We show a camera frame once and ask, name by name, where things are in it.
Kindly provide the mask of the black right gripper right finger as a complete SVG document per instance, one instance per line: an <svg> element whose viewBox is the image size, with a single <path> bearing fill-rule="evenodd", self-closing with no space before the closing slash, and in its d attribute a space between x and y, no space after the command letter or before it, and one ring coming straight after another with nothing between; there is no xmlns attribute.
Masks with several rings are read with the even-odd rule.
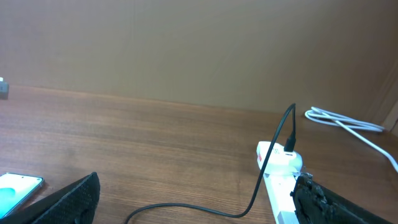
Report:
<svg viewBox="0 0 398 224"><path fill-rule="evenodd" d="M299 223L391 224L344 197L313 181L312 174L298 176L290 193Z"/></svg>

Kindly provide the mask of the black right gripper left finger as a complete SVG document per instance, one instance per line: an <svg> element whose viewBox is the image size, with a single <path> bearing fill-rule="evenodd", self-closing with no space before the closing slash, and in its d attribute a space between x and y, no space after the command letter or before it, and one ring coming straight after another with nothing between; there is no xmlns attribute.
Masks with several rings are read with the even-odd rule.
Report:
<svg viewBox="0 0 398 224"><path fill-rule="evenodd" d="M100 199L96 172L13 213L1 224L92 224Z"/></svg>

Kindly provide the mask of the smartphone with light screen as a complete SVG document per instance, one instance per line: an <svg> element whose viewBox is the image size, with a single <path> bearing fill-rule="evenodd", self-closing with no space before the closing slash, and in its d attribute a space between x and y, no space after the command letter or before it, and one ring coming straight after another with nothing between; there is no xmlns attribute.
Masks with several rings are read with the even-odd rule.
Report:
<svg viewBox="0 0 398 224"><path fill-rule="evenodd" d="M43 177L5 173L1 176L1 219L22 206L42 188Z"/></svg>

